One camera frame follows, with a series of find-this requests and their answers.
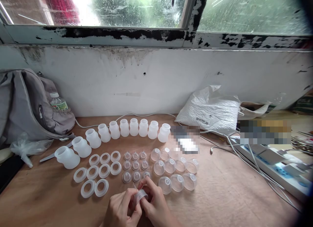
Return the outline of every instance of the plastic bag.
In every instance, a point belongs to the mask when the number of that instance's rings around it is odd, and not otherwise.
[[[218,90],[220,87],[210,85],[192,93],[175,122],[226,135],[234,132],[240,101],[237,96],[222,96]]]
[[[45,152],[52,144],[52,140],[43,140],[37,142],[28,141],[28,135],[23,132],[17,141],[12,142],[10,150],[19,155],[21,159],[30,167],[33,167],[31,160],[27,157],[29,155],[37,155]]]

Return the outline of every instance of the white power strip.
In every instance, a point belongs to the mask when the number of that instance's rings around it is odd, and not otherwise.
[[[230,141],[240,153],[253,162],[249,148],[245,147],[244,145],[235,145],[238,144],[240,140],[236,141],[235,139],[230,138]],[[283,168],[285,165],[281,162],[270,165],[266,160],[256,154],[255,160],[263,172],[273,178],[299,201],[304,202],[307,200],[307,196],[309,195],[310,189],[312,187],[312,182],[302,176],[291,176],[286,171],[284,171]]]

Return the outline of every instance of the white wall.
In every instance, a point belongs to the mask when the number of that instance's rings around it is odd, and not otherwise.
[[[285,92],[285,108],[313,80],[310,52],[0,46],[0,54],[0,68],[53,80],[76,116],[178,113],[210,84],[255,102]]]

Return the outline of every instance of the window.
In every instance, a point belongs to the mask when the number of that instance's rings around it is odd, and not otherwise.
[[[0,42],[302,49],[299,0],[0,0]]]

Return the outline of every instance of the silicone ring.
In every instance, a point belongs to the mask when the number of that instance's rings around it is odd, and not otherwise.
[[[91,184],[91,188],[88,192],[85,192],[84,189],[85,189],[85,186],[87,184]],[[82,185],[82,188],[81,188],[81,195],[83,198],[89,198],[95,191],[95,186],[96,186],[96,182],[94,180],[88,180],[86,181],[83,185]]]
[[[107,159],[106,160],[103,160],[103,156],[105,156],[105,155],[107,155],[108,157],[107,157]],[[106,163],[109,163],[110,162],[110,154],[109,153],[104,153],[104,154],[102,154],[101,155],[101,157],[100,157],[100,163],[101,164],[106,164]]]
[[[90,159],[89,159],[89,164],[91,165],[91,166],[94,166],[94,165],[98,165],[99,164],[99,162],[100,162],[100,157],[99,157],[99,155],[97,155],[97,154],[94,154],[94,155],[92,155],[91,157],[90,157]]]
[[[120,158],[121,158],[120,152],[118,152],[117,150],[114,151],[114,152],[112,152],[112,154],[111,154],[111,161],[112,161],[112,162],[116,162],[116,161],[120,160]]]
[[[98,185],[99,185],[100,183],[104,183],[104,188],[103,188],[101,191],[98,190]],[[98,196],[98,197],[102,197],[103,195],[105,195],[105,194],[107,193],[108,189],[109,189],[109,183],[108,183],[108,181],[107,181],[106,179],[100,179],[100,180],[98,180],[98,182],[96,183],[96,186],[95,186],[95,194],[96,194],[96,196]]]
[[[103,172],[101,172],[101,170],[102,170],[102,168],[103,167],[106,167],[107,168],[107,171],[105,172],[105,173],[103,173]],[[100,168],[99,168],[99,176],[101,177],[101,178],[106,178],[109,174],[110,174],[110,172],[111,172],[111,167],[110,167],[110,165],[109,164],[103,164]]]
[[[114,170],[114,169],[113,169],[113,166],[114,166],[115,164],[118,165],[118,169],[117,169],[117,170]],[[121,166],[121,164],[120,164],[119,162],[116,161],[116,162],[112,163],[112,165],[111,165],[111,174],[112,174],[112,175],[118,175],[118,174],[121,172],[121,170],[122,170],[122,166]]]
[[[83,174],[80,177],[77,177],[78,173],[82,171]],[[76,183],[81,183],[87,176],[87,169],[86,168],[79,168],[77,171],[74,173],[74,181]]]
[[[91,169],[93,169],[93,168],[94,168],[96,171],[95,171],[95,173],[90,174],[90,171],[91,171]],[[88,169],[88,171],[87,171],[87,178],[88,178],[88,180],[94,180],[94,179],[98,176],[98,174],[99,174],[99,168],[98,168],[96,165],[91,166],[91,167]]]

